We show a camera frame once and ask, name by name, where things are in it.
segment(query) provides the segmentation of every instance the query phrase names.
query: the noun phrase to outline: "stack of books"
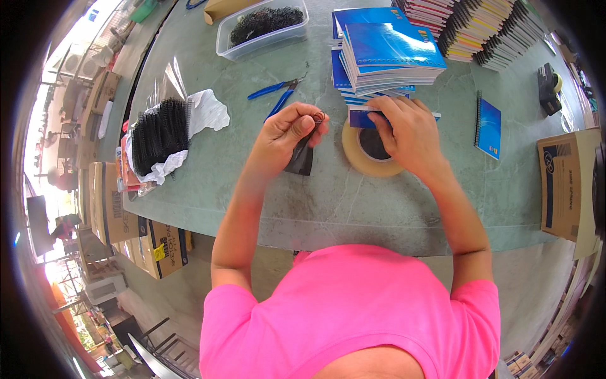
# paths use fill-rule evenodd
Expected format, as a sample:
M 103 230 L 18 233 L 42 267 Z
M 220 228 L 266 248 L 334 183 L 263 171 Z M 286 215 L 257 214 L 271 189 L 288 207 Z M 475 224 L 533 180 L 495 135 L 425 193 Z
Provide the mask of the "stack of books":
M 461 0 L 438 39 L 442 54 L 455 61 L 470 62 L 482 44 L 503 28 L 514 0 Z
M 354 99 L 402 96 L 446 69 L 429 29 L 411 25 L 395 7 L 336 10 L 333 37 L 340 40 L 331 52 L 335 88 Z
M 459 0 L 391 0 L 392 7 L 404 11 L 411 24 L 426 27 L 438 40 L 446 27 L 446 20 L 452 15 L 452 6 Z
M 331 59 L 333 64 L 333 85 L 339 90 L 341 96 L 345 100 L 348 106 L 363 105 L 368 100 L 377 96 L 406 96 L 409 97 L 410 93 L 414 92 L 415 86 L 403 86 L 394 89 L 388 89 L 381 92 L 369 93 L 368 95 L 358 96 L 351 87 L 351 82 L 345 72 L 344 64 L 341 61 L 342 47 L 333 47 L 331 50 Z
M 503 29 L 491 37 L 482 51 L 475 54 L 478 63 L 491 70 L 503 71 L 532 45 L 545 38 L 547 27 L 527 0 L 516 0 Z

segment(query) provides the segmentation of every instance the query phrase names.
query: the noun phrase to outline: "tape roll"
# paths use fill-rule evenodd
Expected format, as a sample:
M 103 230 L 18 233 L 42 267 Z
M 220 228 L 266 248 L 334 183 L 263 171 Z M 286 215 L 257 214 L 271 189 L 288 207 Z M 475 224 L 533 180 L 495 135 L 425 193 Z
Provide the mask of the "tape roll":
M 392 157 L 377 159 L 364 151 L 360 142 L 360 134 L 363 130 L 366 130 L 366 132 L 374 130 L 376 132 L 376 129 L 352 128 L 349 126 L 348 121 L 343 124 L 341 142 L 343 143 L 345 155 L 353 168 L 364 175 L 375 178 L 386 178 L 404 171 Z
M 562 85 L 564 82 L 562 81 L 562 77 L 558 73 L 554 72 L 553 74 L 557 79 L 556 85 L 553 86 L 553 93 L 558 93 L 562 89 Z

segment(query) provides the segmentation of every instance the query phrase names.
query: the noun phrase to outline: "pink t-shirt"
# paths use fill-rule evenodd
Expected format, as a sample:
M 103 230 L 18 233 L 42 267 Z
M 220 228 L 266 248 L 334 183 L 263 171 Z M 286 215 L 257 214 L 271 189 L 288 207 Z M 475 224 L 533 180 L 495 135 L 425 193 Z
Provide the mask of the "pink t-shirt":
M 494 283 L 451 295 L 412 257 L 344 245 L 310 254 L 258 303 L 232 284 L 204 301 L 200 371 L 214 378 L 309 378 L 357 350 L 394 345 L 426 379 L 487 378 L 499 358 Z

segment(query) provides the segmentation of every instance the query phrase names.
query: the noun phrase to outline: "blue pliers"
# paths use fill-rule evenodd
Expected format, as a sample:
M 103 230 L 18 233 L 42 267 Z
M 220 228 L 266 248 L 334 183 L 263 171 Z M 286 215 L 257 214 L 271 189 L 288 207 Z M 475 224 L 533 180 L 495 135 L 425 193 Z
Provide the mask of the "blue pliers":
M 255 93 L 251 93 L 248 96 L 248 100 L 251 99 L 255 99 L 258 98 L 259 96 L 265 95 L 266 93 L 270 93 L 270 92 L 274 92 L 279 90 L 280 88 L 284 87 L 284 86 L 288 86 L 288 89 L 286 90 L 286 92 L 284 92 L 282 94 L 282 97 L 280 97 L 280 100 L 278 100 L 278 103 L 276 104 L 276 106 L 271 110 L 271 112 L 269 113 L 269 115 L 267 115 L 267 117 L 265 119 L 268 119 L 269 117 L 275 115 L 276 113 L 278 113 L 282 107 L 284 106 L 284 103 L 286 102 L 286 100 L 288 100 L 288 98 L 290 97 L 290 95 L 293 94 L 293 92 L 295 91 L 295 88 L 297 86 L 297 84 L 299 84 L 303 78 L 305 78 L 307 76 L 307 73 L 305 73 L 304 76 L 300 77 L 299 79 L 294 79 L 291 81 L 287 81 L 287 82 L 281 82 L 278 84 L 274 84 L 273 86 L 269 86 L 269 87 L 265 87 L 263 89 L 258 90 Z

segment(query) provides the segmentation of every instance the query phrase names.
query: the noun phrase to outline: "fingers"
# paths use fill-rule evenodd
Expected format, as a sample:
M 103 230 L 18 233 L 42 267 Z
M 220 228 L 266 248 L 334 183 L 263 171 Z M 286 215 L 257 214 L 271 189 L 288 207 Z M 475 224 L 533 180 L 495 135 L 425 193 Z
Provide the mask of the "fingers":
M 368 100 L 366 105 L 380 109 L 390 121 L 396 120 L 402 114 L 402 109 L 389 96 L 372 98 Z
M 423 102 L 421 100 L 419 100 L 419 99 L 412 99 L 412 102 L 415 103 L 422 110 L 431 113 L 431 110 L 425 104 L 423 104 Z
M 328 133 L 327 118 L 324 119 L 322 124 L 320 124 L 318 126 L 318 129 L 314 132 L 314 134 L 309 139 L 309 142 L 307 143 L 307 145 L 309 147 L 314 147 L 315 145 L 318 145 L 322 141 L 322 136 L 325 135 L 326 133 Z
M 292 145 L 292 149 L 295 148 L 297 142 L 301 140 L 301 138 L 307 136 L 313 128 L 316 126 L 316 123 L 313 121 L 313 118 L 309 115 L 301 116 L 293 122 L 292 126 L 284 133 L 284 140 L 290 146 Z
M 370 120 L 375 124 L 377 132 L 379 132 L 379 136 L 381 137 L 381 141 L 383 141 L 385 151 L 389 155 L 392 155 L 392 153 L 397 150 L 398 145 L 396 143 L 396 138 L 393 136 L 393 131 L 387 123 L 387 120 L 375 112 L 369 113 L 368 118 L 370 118 Z
M 406 108 L 409 109 L 413 109 L 413 110 L 418 110 L 419 107 L 409 98 L 407 98 L 406 96 L 398 96 L 395 99 L 396 103 L 400 105 L 400 108 L 402 108 L 402 106 L 405 106 Z
M 316 106 L 297 101 L 283 108 L 280 112 L 276 113 L 272 117 L 276 117 L 280 121 L 293 122 L 301 116 L 313 116 L 321 111 L 322 110 Z

